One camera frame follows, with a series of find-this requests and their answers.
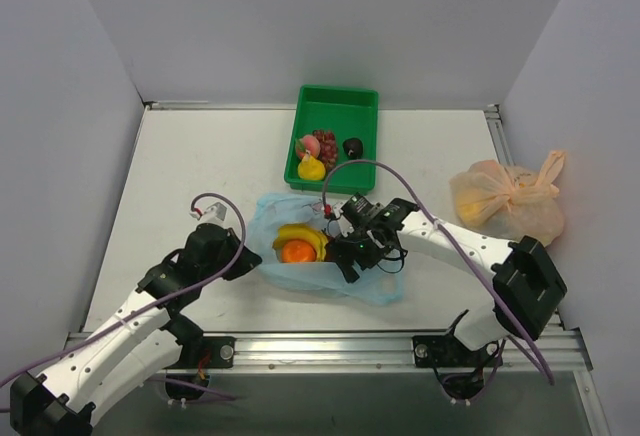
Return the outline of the orange fruit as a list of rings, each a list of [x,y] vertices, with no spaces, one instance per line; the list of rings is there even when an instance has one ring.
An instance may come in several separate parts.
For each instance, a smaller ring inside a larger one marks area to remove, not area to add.
[[[316,261],[317,253],[313,245],[306,241],[290,240],[281,248],[280,256],[286,264],[312,263]]]

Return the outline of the yellow banana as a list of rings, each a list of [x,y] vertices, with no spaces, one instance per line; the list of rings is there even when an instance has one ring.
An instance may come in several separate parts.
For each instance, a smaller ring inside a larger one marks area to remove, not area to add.
[[[326,245],[329,242],[327,235],[306,224],[287,224],[278,229],[272,248],[280,254],[281,248],[287,241],[303,240],[313,245],[317,258],[315,262],[323,262],[326,257]]]

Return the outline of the blue printed plastic bag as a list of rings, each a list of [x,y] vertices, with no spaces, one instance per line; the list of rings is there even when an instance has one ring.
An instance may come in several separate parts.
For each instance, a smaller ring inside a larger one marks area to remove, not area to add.
[[[318,197],[269,193],[257,201],[255,214],[247,226],[246,246],[262,258],[260,271],[265,279],[286,290],[315,292],[324,297],[349,296],[379,306],[403,298],[400,273],[386,273],[374,267],[363,270],[360,279],[349,284],[332,262],[286,264],[272,248],[281,226],[306,224],[324,233],[325,223]]]

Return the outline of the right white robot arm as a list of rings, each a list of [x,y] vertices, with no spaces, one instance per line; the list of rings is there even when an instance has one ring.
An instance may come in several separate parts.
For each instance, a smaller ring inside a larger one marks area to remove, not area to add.
[[[443,341],[446,358],[456,365],[498,339],[537,341],[567,293],[546,248],[529,236],[518,242],[484,236],[401,198],[381,205],[355,194],[325,213],[340,228],[328,256],[349,283],[392,252],[400,259],[420,253],[471,274],[487,290],[490,302],[464,310]]]

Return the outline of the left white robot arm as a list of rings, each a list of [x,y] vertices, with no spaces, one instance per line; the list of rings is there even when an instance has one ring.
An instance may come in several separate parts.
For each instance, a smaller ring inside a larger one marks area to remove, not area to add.
[[[203,331],[183,309],[213,280],[237,279],[261,262],[233,230],[198,225],[89,338],[39,374],[23,372],[13,381],[12,429],[20,435],[89,435],[106,411],[156,372],[196,364]]]

